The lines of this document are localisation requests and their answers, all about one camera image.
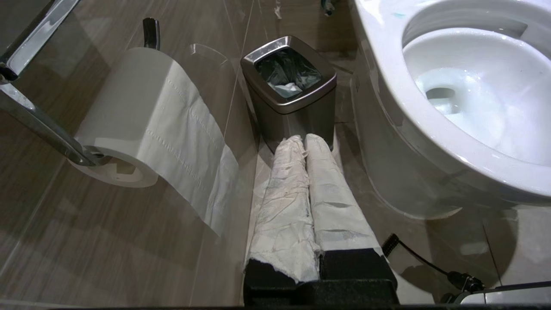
toilet bowl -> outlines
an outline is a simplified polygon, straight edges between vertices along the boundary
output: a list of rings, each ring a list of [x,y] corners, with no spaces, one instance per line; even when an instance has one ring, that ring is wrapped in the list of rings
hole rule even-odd
[[[551,206],[551,1],[353,0],[356,130],[414,218]]]

chrome toilet paper holder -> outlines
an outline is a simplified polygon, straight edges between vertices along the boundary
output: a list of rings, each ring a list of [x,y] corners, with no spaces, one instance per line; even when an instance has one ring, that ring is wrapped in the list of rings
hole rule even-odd
[[[154,18],[145,18],[143,20],[144,47],[151,49],[160,49],[160,28],[159,21]],[[38,53],[42,46],[50,37],[33,37],[31,33],[23,42],[36,48],[36,52],[28,59],[21,60],[25,67],[33,57]],[[103,155],[96,149],[86,148],[75,140],[67,131],[61,128],[51,117],[49,117],[39,107],[34,105],[25,95],[11,84],[15,79],[8,78],[0,71],[0,89],[12,100],[0,100],[0,109],[9,113],[12,117],[21,122],[24,126],[47,142],[61,155],[75,164],[83,166],[101,166],[109,162],[111,157]]]

stainless steel trash can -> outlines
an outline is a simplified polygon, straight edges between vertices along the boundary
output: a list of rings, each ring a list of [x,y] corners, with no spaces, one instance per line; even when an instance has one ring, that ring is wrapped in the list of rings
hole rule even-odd
[[[285,93],[288,97],[284,97],[280,90],[284,87],[280,85],[277,88],[269,84],[267,79],[272,76],[266,78],[266,70],[263,69],[263,64],[273,59],[271,57],[281,55],[284,59],[277,60],[279,72],[282,69],[286,71],[289,69],[286,66],[293,66],[294,59],[300,58],[299,62],[317,71],[314,73],[317,74],[314,81],[318,81],[306,89],[300,89],[298,94]],[[283,138],[300,135],[304,139],[307,133],[322,137],[333,148],[337,74],[331,64],[314,49],[293,36],[285,36],[246,55],[241,60],[241,68],[262,136],[272,152],[275,152]]]

toilet paper roll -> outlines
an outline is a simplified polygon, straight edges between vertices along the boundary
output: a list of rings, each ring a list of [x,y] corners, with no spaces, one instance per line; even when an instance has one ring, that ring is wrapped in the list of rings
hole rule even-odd
[[[132,188],[160,175],[221,235],[239,166],[199,91],[169,56],[126,51],[75,139],[112,156],[100,167],[74,165],[83,173]]]

black cable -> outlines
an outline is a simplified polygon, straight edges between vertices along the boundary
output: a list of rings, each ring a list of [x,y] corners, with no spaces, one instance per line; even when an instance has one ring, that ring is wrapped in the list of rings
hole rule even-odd
[[[440,273],[444,274],[444,275],[448,275],[447,272],[443,271],[442,269],[436,267],[433,263],[429,262],[428,260],[422,258],[419,254],[415,253],[412,249],[410,249],[407,245],[405,245],[401,240],[398,240],[398,243],[400,245],[402,245],[404,247],[404,249],[406,249],[408,252],[410,252],[413,256],[415,256],[418,260],[424,262],[425,264],[431,266],[432,268],[434,268],[435,270],[439,271]]]

